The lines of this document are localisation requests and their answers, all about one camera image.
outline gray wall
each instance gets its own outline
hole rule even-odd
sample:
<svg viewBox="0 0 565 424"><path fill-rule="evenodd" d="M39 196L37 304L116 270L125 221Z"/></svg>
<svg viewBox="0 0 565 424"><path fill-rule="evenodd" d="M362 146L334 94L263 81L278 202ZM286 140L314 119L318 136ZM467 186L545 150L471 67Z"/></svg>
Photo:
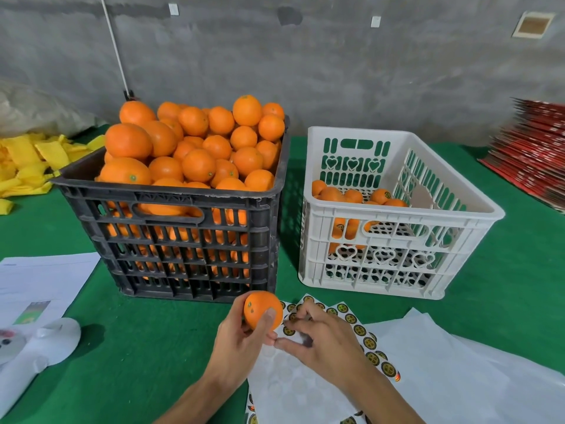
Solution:
<svg viewBox="0 0 565 424"><path fill-rule="evenodd" d="M478 145L511 119L510 97L564 100L565 0L106 2L128 84L154 107L252 93L280 102L295 134L379 127ZM302 23L281 26L280 6ZM510 38L527 10L558 13L544 39ZM0 0L0 76L109 121L123 102L99 0Z"/></svg>

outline round sticker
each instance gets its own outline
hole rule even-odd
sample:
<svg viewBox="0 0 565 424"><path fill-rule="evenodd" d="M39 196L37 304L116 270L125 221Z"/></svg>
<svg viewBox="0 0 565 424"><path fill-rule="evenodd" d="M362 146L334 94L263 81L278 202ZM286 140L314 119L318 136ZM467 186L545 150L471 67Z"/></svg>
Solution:
<svg viewBox="0 0 565 424"><path fill-rule="evenodd" d="M357 317L353 314L347 314L345 316L345 321L347 321L350 324L355 324L357 323Z"/></svg>
<svg viewBox="0 0 565 424"><path fill-rule="evenodd" d="M378 358L378 355L376 355L374 352L371 351L365 354L365 357L369 359L369 361L373 366L378 366L378 364L381 362L380 359Z"/></svg>
<svg viewBox="0 0 565 424"><path fill-rule="evenodd" d="M367 335L367 331L365 330L365 328L363 326L358 325L358 324L353 326L353 331L359 336Z"/></svg>
<svg viewBox="0 0 565 424"><path fill-rule="evenodd" d="M284 329L282 329L282 333L284 333L286 336L292 336L296 333L296 330L292 330L289 329L288 327L285 327Z"/></svg>
<svg viewBox="0 0 565 424"><path fill-rule="evenodd" d="M365 345L365 347L367 347L368 349L375 349L377 348L377 342L375 342L375 340L371 337L366 337L363 339L363 345Z"/></svg>
<svg viewBox="0 0 565 424"><path fill-rule="evenodd" d="M383 353L382 351L375 351L375 354L377 354L378 356L381 356L381 357L384 358L385 360L388 360L388 357L387 357L386 354Z"/></svg>
<svg viewBox="0 0 565 424"><path fill-rule="evenodd" d="M389 378L396 376L396 368L387 361L383 362L383 364L381 365L381 370Z"/></svg>

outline yellow foam net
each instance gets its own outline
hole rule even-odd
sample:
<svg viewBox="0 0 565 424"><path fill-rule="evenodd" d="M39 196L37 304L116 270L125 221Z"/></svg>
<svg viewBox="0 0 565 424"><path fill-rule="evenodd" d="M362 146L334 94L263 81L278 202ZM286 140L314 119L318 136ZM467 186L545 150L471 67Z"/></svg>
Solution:
<svg viewBox="0 0 565 424"><path fill-rule="evenodd" d="M0 138L0 215L12 211L10 196L39 195L53 186L49 179L75 160L104 146L104 135L78 144L64 135L25 134Z"/></svg>

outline green felt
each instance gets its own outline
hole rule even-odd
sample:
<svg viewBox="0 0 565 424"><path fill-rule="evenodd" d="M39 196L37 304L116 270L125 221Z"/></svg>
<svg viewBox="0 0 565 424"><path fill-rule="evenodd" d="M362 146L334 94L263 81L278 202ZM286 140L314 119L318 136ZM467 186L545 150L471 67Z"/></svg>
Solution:
<svg viewBox="0 0 565 424"><path fill-rule="evenodd" d="M506 211L448 287L441 301L307 288L297 278L306 140L293 138L285 186L277 294L344 300L370 323L428 312L449 333L565 372L565 218L499 178L454 144L433 148ZM59 191L15 198L0 217L0 258L94 251ZM67 311L83 327L65 362L32 383L6 424L146 423L202 373L228 305L136 299L118 292L99 264ZM210 421L242 424L247 385Z"/></svg>

